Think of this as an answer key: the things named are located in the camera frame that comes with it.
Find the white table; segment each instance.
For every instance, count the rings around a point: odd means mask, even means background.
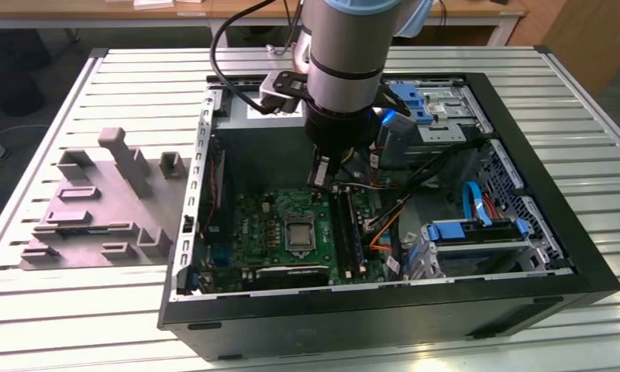
[[[0,370],[211,368],[156,329],[165,266],[21,271],[60,180],[63,148],[121,126],[144,155],[191,153],[208,51],[111,50],[89,58],[0,217]],[[231,73],[290,68],[261,49],[219,53]],[[620,130],[551,55],[532,48],[394,48],[387,71],[486,72],[620,279]],[[508,338],[220,363],[257,370],[586,370],[620,368],[620,292]]]

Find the wooden table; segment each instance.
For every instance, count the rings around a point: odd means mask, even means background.
[[[173,8],[133,10],[131,2],[104,0],[0,0],[0,29],[207,26],[212,33],[224,20],[260,0],[205,0],[201,4],[179,2]],[[526,15],[519,0],[499,5],[490,0],[444,0],[448,26],[495,26],[490,46],[506,45],[518,20]],[[287,0],[291,12],[296,0]],[[434,5],[427,25],[438,25],[442,17]],[[235,26],[282,26],[287,24],[283,1],[278,0]],[[227,47],[227,39],[219,46]]]

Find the blue latch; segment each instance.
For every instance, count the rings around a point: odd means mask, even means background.
[[[526,238],[528,234],[531,233],[528,230],[528,224],[526,223],[523,219],[516,219],[515,224],[516,224],[516,228],[519,229],[519,233]]]
[[[435,225],[427,225],[427,233],[430,235],[430,240],[434,242],[439,240],[439,229],[436,229]]]
[[[467,237],[460,222],[436,222],[434,225],[438,227],[443,239],[464,239]]]
[[[418,247],[418,244],[414,246],[414,248],[411,249],[411,252],[410,252],[410,258],[408,258],[408,261],[412,262],[414,259],[416,258],[416,254],[419,253],[419,247]]]
[[[418,109],[422,107],[423,99],[420,98],[414,84],[391,84],[388,86],[392,93],[402,98],[410,109]]]
[[[420,107],[419,110],[412,109],[411,111],[416,114],[416,124],[428,126],[435,122],[435,116],[426,111],[424,107]]]
[[[390,87],[392,93],[395,93],[407,104],[411,117],[416,121],[416,124],[428,125],[435,122],[435,116],[426,110],[426,99],[423,95],[419,95],[416,86],[414,84],[400,83],[391,84]]]

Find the floor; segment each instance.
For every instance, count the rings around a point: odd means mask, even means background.
[[[261,47],[266,43],[282,45],[286,35],[287,31],[283,27],[274,27],[263,33],[252,33],[248,28],[232,27],[228,32],[229,43],[235,47]],[[47,97],[47,105],[40,111],[24,118],[9,118],[0,113],[0,130],[23,125],[48,125],[53,121],[60,104],[67,97],[93,47],[208,47],[211,42],[207,28],[83,29],[77,44],[68,42],[60,29],[41,30],[40,36],[53,56],[52,65],[35,73],[35,79]],[[620,73],[596,100],[620,126]],[[4,161],[0,161],[0,212],[44,134],[45,128],[31,127],[13,130],[0,136],[1,144],[12,153]]]

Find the open computer tower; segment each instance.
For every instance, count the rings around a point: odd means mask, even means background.
[[[253,98],[263,79],[233,77]],[[326,192],[303,106],[261,116],[209,79],[159,316],[208,360],[507,336],[620,290],[486,75],[384,79],[416,122],[346,153]]]

